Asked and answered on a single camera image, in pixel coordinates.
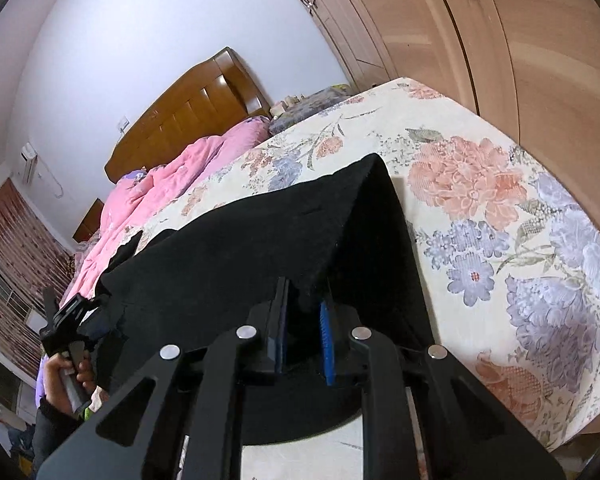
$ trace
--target window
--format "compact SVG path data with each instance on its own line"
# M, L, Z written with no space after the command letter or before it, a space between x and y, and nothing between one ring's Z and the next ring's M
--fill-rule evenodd
M30 309L44 313L44 308L40 302L32 302L24 300L14 288L7 282L5 277L0 273L0 299L4 301L19 319L25 321Z

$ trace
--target person's arm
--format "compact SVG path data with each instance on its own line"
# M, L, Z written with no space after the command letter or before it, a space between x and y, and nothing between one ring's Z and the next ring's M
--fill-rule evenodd
M93 369L89 353L78 366L78 382L91 394L95 390ZM81 422L74 418L71 403L62 386L60 374L65 369L73 368L73 364L60 354L54 355L45 363L44 385L46 396L40 400L36 414L36 431L33 436L33 469L30 479L35 479L42 463L51 455L75 430Z

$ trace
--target wooden headboard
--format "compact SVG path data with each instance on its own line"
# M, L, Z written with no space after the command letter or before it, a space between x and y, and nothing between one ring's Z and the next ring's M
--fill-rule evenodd
M116 183L130 171L167 164L200 137L222 135L257 115L269 116L269 104L226 47L158 97L122 137L104 170Z

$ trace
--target wall switch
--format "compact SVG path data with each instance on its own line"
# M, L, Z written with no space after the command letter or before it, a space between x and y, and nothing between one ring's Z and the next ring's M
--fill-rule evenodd
M125 128L129 126L129 119L126 118L126 116L122 116L122 119L120 119L120 122L118 123L118 131L123 134L125 133Z

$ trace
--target pink blanket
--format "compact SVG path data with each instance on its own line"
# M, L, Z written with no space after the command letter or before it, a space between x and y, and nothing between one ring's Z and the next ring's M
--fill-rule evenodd
M198 139L175 160L154 168L142 180L122 178L105 202L100 218L100 241L84 260L74 286L67 295L78 292L93 295L95 284L116 253L125 230L143 225L171 200L190 186L220 170L269 136L266 118L247 119L223 136Z

